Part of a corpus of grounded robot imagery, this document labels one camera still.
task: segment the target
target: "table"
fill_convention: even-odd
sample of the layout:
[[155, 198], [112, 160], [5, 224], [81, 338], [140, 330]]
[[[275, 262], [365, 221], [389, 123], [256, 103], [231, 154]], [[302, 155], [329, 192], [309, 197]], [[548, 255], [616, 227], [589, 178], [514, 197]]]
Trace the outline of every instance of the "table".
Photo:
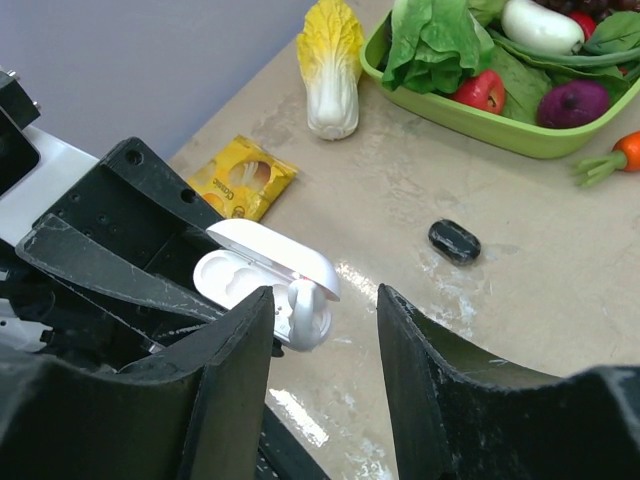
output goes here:
[[[367, 32], [390, 5], [351, 4]], [[305, 98], [292, 42], [170, 163], [186, 177], [243, 134], [300, 167], [264, 223], [334, 262], [343, 295], [325, 345], [273, 360], [267, 403], [332, 478], [397, 477], [376, 329], [380, 283], [530, 368], [568, 375], [640, 363], [640, 175], [578, 189], [567, 161], [524, 158], [430, 123], [367, 78], [358, 131], [327, 143], [307, 127]], [[607, 151], [640, 126], [638, 112], [640, 99], [578, 155]], [[428, 245], [442, 217], [483, 242], [472, 268]]]

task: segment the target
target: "yellow package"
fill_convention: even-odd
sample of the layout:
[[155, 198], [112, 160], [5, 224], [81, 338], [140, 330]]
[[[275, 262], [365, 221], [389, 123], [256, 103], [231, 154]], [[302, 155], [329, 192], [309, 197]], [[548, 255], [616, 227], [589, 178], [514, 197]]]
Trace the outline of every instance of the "yellow package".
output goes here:
[[238, 135], [187, 183], [223, 217], [258, 221], [297, 173]]

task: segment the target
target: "white lid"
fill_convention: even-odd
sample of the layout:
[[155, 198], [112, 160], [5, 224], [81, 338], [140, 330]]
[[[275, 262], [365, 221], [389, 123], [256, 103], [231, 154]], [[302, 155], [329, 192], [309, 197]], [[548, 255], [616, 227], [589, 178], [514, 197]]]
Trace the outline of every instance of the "white lid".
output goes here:
[[320, 253], [258, 222], [230, 218], [207, 228], [221, 247], [249, 257], [293, 280], [305, 277], [322, 286], [328, 300], [340, 301], [340, 279]]

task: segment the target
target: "green basket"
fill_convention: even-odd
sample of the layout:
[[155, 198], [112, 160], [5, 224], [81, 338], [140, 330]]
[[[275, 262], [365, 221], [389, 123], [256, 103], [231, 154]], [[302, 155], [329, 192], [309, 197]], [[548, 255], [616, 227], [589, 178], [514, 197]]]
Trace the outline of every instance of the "green basket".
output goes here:
[[559, 158], [579, 150], [613, 120], [640, 91], [640, 81], [636, 81], [629, 91], [596, 121], [564, 130], [517, 122], [432, 93], [422, 95], [402, 87], [390, 92], [382, 87], [382, 72], [376, 68], [388, 45], [385, 35], [386, 18], [387, 16], [380, 22], [360, 51], [362, 68], [373, 78], [384, 96], [396, 105], [432, 122], [528, 157]]

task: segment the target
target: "screw hole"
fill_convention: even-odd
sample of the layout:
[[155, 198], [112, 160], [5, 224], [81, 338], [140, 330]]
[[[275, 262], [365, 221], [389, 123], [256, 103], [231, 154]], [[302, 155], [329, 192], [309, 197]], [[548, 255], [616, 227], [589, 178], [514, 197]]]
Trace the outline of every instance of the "screw hole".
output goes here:
[[124, 154], [124, 158], [127, 159], [131, 165], [142, 165], [142, 154], [137, 150], [129, 150]]
[[180, 194], [180, 198], [185, 203], [193, 203], [196, 201], [196, 192], [190, 188], [185, 188]]

